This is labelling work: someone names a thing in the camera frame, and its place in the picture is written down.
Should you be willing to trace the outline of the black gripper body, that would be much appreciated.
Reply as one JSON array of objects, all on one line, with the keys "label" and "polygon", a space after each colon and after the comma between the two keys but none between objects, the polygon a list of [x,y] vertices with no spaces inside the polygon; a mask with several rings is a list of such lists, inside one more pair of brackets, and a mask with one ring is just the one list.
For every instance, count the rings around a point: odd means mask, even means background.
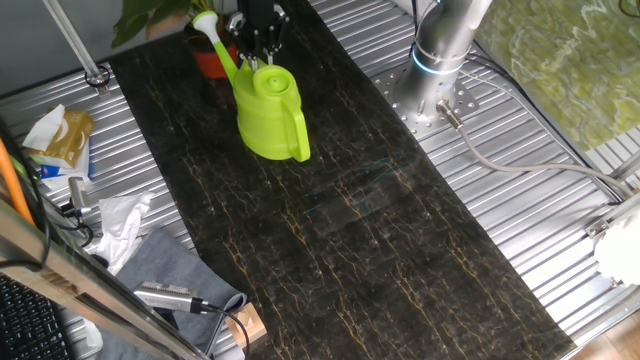
[{"label": "black gripper body", "polygon": [[226,28],[244,58],[268,58],[282,48],[290,17],[275,0],[238,0]]}]

